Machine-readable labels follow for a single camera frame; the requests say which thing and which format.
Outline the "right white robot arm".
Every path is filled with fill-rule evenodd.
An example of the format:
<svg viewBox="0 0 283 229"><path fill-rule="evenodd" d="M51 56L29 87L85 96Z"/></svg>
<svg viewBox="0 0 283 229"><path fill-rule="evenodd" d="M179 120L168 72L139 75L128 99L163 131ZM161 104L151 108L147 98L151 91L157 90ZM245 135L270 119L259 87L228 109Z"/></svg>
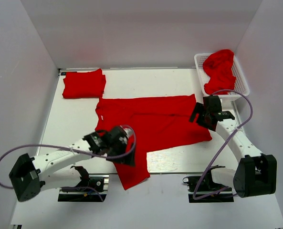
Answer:
<svg viewBox="0 0 283 229"><path fill-rule="evenodd" d="M277 160L259 150L241 131L230 111L223 111L220 98L210 95L196 103L190 122L216 132L224 143L202 173L193 191L200 200L232 188L241 198L270 195L276 191ZM214 166L222 150L228 146L237 159L237 169Z"/></svg>

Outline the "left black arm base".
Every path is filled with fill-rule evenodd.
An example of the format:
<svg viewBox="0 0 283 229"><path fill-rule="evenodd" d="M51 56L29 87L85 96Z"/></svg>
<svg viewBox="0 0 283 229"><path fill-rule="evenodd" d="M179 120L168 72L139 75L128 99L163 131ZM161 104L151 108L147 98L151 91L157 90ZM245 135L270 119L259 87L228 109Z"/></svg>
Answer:
<svg viewBox="0 0 283 229"><path fill-rule="evenodd" d="M90 175L82 166L71 166L79 174L75 187L60 188L58 202L104 202L108 191L108 175Z"/></svg>

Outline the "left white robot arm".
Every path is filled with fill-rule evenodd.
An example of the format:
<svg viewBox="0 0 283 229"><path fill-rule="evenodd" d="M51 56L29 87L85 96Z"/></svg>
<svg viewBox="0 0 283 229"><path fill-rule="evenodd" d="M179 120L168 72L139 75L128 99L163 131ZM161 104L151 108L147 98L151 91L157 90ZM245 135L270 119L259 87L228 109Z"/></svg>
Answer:
<svg viewBox="0 0 283 229"><path fill-rule="evenodd" d="M45 155L23 154L17 159L9 178L19 202L54 188L98 194L87 170L76 163L97 157L134 167L136 134L132 127L121 125L85 135L68 147L53 148Z"/></svg>

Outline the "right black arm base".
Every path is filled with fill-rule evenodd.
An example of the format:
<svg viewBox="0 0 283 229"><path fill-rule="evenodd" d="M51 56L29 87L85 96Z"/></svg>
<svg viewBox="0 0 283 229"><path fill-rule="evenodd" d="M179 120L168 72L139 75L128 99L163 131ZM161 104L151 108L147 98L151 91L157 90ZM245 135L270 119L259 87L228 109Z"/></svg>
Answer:
<svg viewBox="0 0 283 229"><path fill-rule="evenodd" d="M207 196L205 198L195 200L193 198L194 190L197 185L197 182L200 179L200 176L186 176L182 179L182 182L184 185L188 186L188 198L189 203L227 203L227 202L234 202L234 196L232 193L232 188L228 188L226 190L221 191L223 188L225 188L222 184L217 184L212 181L211 176L211 170L217 169L217 168L225 168L225 166L213 166L210 168L210 170L206 173L204 179L202 180L198 191L196 192L196 197L200 197L202 195L206 195L210 192L216 192L213 195Z"/></svg>

